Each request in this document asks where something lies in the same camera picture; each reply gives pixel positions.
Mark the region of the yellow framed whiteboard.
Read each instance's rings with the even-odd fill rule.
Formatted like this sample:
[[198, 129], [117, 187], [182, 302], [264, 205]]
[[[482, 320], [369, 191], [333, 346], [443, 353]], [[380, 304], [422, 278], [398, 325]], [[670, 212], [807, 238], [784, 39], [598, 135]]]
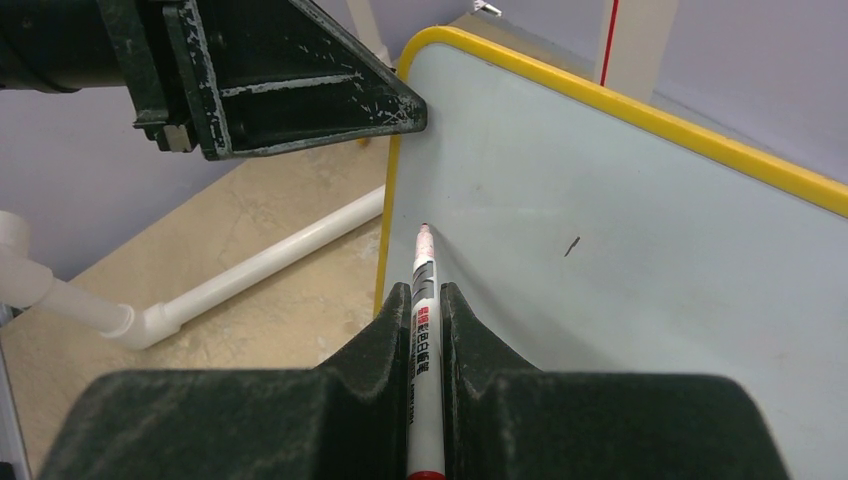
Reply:
[[549, 370], [708, 373], [757, 401], [795, 479], [847, 475], [847, 188], [464, 30], [397, 63], [375, 298], [438, 277]]

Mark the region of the red whiteboard marker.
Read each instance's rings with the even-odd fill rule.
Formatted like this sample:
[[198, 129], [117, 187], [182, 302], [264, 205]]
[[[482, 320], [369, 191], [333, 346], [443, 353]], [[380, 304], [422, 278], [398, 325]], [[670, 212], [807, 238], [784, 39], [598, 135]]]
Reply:
[[434, 237], [421, 225], [411, 285], [406, 477], [444, 479], [442, 332]]

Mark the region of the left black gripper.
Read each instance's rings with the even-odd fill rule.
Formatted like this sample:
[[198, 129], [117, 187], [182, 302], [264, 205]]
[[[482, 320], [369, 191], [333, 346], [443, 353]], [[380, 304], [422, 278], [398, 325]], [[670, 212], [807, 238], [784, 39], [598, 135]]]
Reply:
[[169, 1], [4, 1], [1, 87], [48, 94], [124, 86], [133, 126], [164, 152], [198, 142], [165, 21]]

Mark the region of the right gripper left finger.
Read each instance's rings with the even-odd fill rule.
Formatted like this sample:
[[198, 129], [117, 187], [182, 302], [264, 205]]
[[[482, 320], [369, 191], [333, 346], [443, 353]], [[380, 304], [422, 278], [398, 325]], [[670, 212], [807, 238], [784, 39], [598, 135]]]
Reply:
[[124, 370], [78, 398], [44, 479], [401, 479], [408, 317], [374, 320], [311, 369]]

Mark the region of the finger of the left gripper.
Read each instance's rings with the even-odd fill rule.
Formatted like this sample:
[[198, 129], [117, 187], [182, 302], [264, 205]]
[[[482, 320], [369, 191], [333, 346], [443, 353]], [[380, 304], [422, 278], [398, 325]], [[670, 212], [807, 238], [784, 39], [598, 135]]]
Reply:
[[425, 100], [312, 1], [173, 1], [162, 13], [208, 160], [427, 126]]

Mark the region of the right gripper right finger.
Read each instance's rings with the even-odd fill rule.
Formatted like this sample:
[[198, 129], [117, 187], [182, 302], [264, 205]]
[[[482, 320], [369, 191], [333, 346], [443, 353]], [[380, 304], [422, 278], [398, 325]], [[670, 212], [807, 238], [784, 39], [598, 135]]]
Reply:
[[757, 405], [716, 375], [549, 372], [440, 291], [452, 479], [785, 479]]

